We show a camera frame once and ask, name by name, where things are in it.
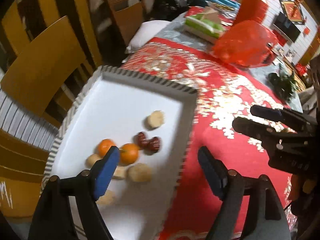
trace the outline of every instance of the white pillow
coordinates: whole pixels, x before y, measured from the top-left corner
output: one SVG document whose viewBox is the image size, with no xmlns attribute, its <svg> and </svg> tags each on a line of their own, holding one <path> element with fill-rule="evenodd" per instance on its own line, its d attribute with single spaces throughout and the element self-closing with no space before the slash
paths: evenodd
<svg viewBox="0 0 320 240">
<path fill-rule="evenodd" d="M 149 22 L 144 22 L 141 24 L 137 33 L 129 42 L 126 49 L 126 53 L 134 53 L 140 49 L 144 44 L 150 41 L 156 34 L 165 28 L 170 22 L 154 20 Z"/>
</svg>

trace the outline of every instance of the black plastic bag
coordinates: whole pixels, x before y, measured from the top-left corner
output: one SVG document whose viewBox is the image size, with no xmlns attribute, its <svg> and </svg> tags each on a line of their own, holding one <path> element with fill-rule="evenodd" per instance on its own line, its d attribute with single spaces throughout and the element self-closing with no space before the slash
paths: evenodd
<svg viewBox="0 0 320 240">
<path fill-rule="evenodd" d="M 151 17 L 155 20 L 172 21 L 181 13 L 188 11 L 190 0 L 155 0 Z"/>
</svg>

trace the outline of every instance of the red tablecloth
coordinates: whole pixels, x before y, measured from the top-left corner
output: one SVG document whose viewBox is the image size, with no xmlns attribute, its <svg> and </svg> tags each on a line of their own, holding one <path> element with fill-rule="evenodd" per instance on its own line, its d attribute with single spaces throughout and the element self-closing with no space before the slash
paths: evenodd
<svg viewBox="0 0 320 240">
<path fill-rule="evenodd" d="M 282 204 L 287 204 L 290 174 L 268 166 L 268 155 L 260 141 L 232 129 L 237 116 L 269 124 L 278 131 L 283 129 L 280 123 L 250 114 L 253 104 L 283 107 L 270 89 L 209 54 L 160 38 L 153 38 L 143 46 L 123 68 L 174 80 L 197 88 L 199 93 L 190 147 L 160 239 L 204 238 L 220 210 L 221 201 L 212 194 L 197 161 L 197 151 L 202 145 L 228 169 L 243 176 L 268 175 Z M 244 197 L 235 232 L 243 228 L 247 205 L 248 197 Z"/>
</svg>

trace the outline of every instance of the white wall panel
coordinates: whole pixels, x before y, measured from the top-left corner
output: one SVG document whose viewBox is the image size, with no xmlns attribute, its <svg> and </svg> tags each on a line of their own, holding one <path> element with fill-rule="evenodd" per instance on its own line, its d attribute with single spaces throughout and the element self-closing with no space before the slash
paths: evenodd
<svg viewBox="0 0 320 240">
<path fill-rule="evenodd" d="M 58 129 L 13 102 L 0 88 L 0 128 L 34 146 L 49 150 Z"/>
</svg>

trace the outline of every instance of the blue gripper pad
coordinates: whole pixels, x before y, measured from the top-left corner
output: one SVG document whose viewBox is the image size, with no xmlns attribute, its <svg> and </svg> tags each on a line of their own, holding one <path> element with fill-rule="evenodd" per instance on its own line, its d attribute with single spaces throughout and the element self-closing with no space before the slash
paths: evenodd
<svg viewBox="0 0 320 240">
<path fill-rule="evenodd" d="M 95 201 L 105 194 L 119 161 L 120 151 L 118 147 L 112 146 L 105 157 L 96 161 L 92 166 L 91 173 L 94 179 L 93 198 Z"/>
</svg>

